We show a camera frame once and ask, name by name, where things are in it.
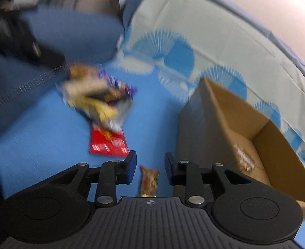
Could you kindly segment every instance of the red snack package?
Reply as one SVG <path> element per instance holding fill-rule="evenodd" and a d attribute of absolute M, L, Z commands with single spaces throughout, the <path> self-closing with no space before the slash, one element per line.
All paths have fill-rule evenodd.
<path fill-rule="evenodd" d="M 92 154 L 126 157 L 129 153 L 125 136 L 102 129 L 92 124 L 92 140 L 89 151 Z"/>

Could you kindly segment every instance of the cardboard box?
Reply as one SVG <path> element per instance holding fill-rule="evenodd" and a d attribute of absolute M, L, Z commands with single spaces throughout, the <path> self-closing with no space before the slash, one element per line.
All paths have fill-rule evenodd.
<path fill-rule="evenodd" d="M 305 168 L 280 130 L 243 99 L 203 78 L 181 111 L 176 159 L 238 170 L 234 144 L 255 162 L 252 178 L 305 202 Z"/>

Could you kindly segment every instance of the black gripper pad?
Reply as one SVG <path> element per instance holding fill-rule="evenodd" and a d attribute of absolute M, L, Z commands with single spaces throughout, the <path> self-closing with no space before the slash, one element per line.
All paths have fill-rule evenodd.
<path fill-rule="evenodd" d="M 122 198 L 98 209 L 90 222 L 69 238 L 28 244 L 8 238 L 0 249 L 301 249 L 289 240 L 275 245 L 237 241 L 220 231 L 203 209 L 179 198 Z"/>

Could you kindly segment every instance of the metal screw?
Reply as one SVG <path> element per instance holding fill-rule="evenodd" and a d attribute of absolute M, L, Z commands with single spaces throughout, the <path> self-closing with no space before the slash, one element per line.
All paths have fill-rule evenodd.
<path fill-rule="evenodd" d="M 97 202 L 101 204 L 110 204 L 113 202 L 113 198 L 110 197 L 109 195 L 101 195 L 100 197 L 97 198 Z"/>
<path fill-rule="evenodd" d="M 199 195 L 193 195 L 188 199 L 188 201 L 192 204 L 200 205 L 205 201 L 205 199 Z"/>

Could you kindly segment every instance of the candy wrapper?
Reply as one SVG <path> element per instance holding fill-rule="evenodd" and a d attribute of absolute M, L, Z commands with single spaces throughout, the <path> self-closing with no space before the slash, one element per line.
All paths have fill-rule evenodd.
<path fill-rule="evenodd" d="M 108 90 L 108 84 L 103 79 L 83 78 L 66 81 L 61 85 L 60 91 L 65 98 L 73 98 L 92 93 L 100 94 Z"/>
<path fill-rule="evenodd" d="M 255 168 L 255 163 L 253 159 L 250 157 L 248 152 L 239 145 L 235 144 L 234 148 L 237 151 L 236 158 L 237 158 L 238 168 L 242 173 L 250 176 L 253 169 Z"/>
<path fill-rule="evenodd" d="M 120 89 L 110 89 L 104 93 L 90 94 L 87 96 L 90 98 L 101 100 L 108 104 L 115 104 L 119 101 L 130 98 L 130 95 L 126 91 Z"/>
<path fill-rule="evenodd" d="M 91 120 L 105 123 L 118 115 L 118 111 L 108 104 L 89 97 L 78 96 L 69 98 L 68 105 L 76 110 L 83 111 Z"/>
<path fill-rule="evenodd" d="M 118 115 L 104 122 L 103 128 L 109 129 L 115 133 L 122 133 L 123 124 L 127 118 L 128 113 L 134 105 L 133 99 L 129 98 L 127 100 L 122 100 L 113 105 L 113 108 L 117 110 Z"/>
<path fill-rule="evenodd" d="M 157 195 L 158 176 L 160 172 L 140 166 L 142 172 L 142 183 L 140 196 L 142 198 L 155 198 Z"/>
<path fill-rule="evenodd" d="M 92 124 L 92 140 L 90 152 L 92 154 L 126 157 L 129 153 L 123 133 L 116 134 Z"/>
<path fill-rule="evenodd" d="M 97 77 L 98 68 L 90 67 L 82 64 L 75 64 L 70 67 L 71 79 L 82 79 L 86 77 Z"/>
<path fill-rule="evenodd" d="M 137 92 L 135 87 L 132 87 L 123 81 L 117 80 L 114 77 L 109 76 L 105 72 L 105 70 L 99 70 L 98 77 L 100 79 L 105 80 L 110 87 L 125 91 L 130 97 L 133 97 L 133 95 L 135 95 Z"/>

